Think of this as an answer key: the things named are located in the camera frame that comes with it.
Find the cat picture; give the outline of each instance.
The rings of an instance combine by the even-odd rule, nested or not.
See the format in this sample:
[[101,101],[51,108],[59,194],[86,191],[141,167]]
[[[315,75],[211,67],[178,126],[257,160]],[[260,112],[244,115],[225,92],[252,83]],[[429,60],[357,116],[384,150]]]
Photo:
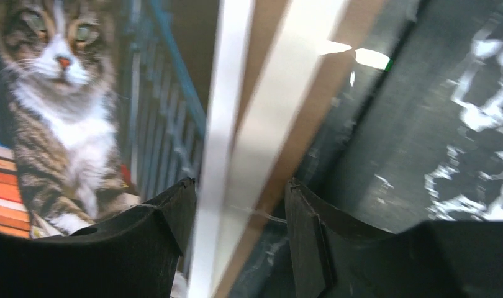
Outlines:
[[108,0],[0,0],[11,144],[31,221],[62,235],[138,204],[124,194]]

